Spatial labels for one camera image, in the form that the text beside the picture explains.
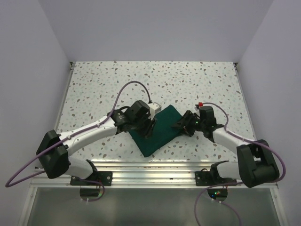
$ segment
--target gray floor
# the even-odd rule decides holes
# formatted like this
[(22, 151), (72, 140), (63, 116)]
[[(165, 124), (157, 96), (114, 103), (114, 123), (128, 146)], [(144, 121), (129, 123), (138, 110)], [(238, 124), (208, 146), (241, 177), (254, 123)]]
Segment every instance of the gray floor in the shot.
[[(79, 199), (78, 188), (40, 188), (30, 226), (196, 226), (193, 205), (200, 189), (107, 189), (97, 202)], [(235, 208), (244, 226), (278, 226), (269, 189), (229, 189), (226, 203)], [(203, 195), (198, 202), (203, 226), (238, 226), (226, 206)]]

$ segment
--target green towel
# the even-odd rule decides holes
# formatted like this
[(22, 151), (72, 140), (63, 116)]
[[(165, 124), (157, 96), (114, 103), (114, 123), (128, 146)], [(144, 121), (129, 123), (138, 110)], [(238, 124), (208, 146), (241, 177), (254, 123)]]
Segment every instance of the green towel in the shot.
[(156, 114), (155, 117), (157, 118), (157, 123), (150, 138), (143, 138), (134, 130), (129, 132), (144, 157), (149, 157), (160, 147), (181, 134), (180, 130), (172, 128), (181, 118), (180, 113), (174, 106), (168, 106)]

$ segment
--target white table surface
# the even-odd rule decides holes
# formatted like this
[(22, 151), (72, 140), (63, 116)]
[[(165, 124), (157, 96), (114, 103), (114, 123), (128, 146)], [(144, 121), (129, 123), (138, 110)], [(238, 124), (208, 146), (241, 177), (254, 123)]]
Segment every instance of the white table surface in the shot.
[[(107, 114), (118, 91), (128, 81), (140, 81), (151, 99), (162, 109), (173, 105), (181, 114), (194, 111), (198, 102), (219, 104), (230, 116), (228, 128), (253, 138), (251, 124), (232, 62), (77, 62), (58, 123), (58, 132), (92, 123)], [(136, 100), (147, 102), (139, 85), (131, 84), (121, 95), (117, 107)], [(214, 107), (218, 123), (225, 123)], [(236, 155), (213, 144), (196, 132), (180, 136), (144, 158), (128, 133), (96, 141), (73, 156), (94, 161), (122, 162), (215, 162), (235, 161)]]

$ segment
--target white wall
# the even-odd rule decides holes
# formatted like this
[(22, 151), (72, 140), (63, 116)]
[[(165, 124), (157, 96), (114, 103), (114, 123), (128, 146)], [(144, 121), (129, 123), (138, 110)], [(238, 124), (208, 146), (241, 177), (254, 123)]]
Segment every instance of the white wall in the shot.
[(279, 182), (291, 226), (301, 215), (301, 1), (274, 0), (238, 64), (257, 137), (287, 165)]
[(37, 0), (0, 1), (0, 225), (18, 223), (29, 181), (4, 184), (54, 127), (68, 64)]
[(234, 61), (272, 0), (39, 0), (71, 61)]

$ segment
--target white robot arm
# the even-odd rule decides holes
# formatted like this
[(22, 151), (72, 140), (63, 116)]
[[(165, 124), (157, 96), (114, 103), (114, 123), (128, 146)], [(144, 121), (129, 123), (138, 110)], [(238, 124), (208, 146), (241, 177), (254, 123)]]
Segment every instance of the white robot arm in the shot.
[(273, 154), (265, 140), (251, 141), (217, 124), (211, 106), (196, 105), (198, 113), (187, 111), (174, 125), (182, 134), (192, 136), (195, 131), (203, 132), (204, 137), (220, 144), (238, 156), (237, 162), (221, 161), (214, 163), (210, 171), (195, 172), (198, 186), (210, 186), (242, 180), (247, 187), (271, 182), (279, 178), (279, 170)]
[(39, 158), (47, 176), (56, 178), (66, 174), (81, 179), (96, 180), (97, 170), (93, 163), (90, 160), (76, 159), (72, 155), (99, 139), (127, 132), (131, 129), (137, 130), (143, 137), (151, 136), (156, 123), (154, 116), (159, 111), (161, 111), (159, 104), (146, 104), (139, 100), (131, 107), (114, 110), (112, 116), (108, 119), (107, 116), (104, 116), (79, 129), (61, 134), (51, 130), (44, 136), (36, 154), (39, 154), (53, 143), (63, 140), (60, 146)]

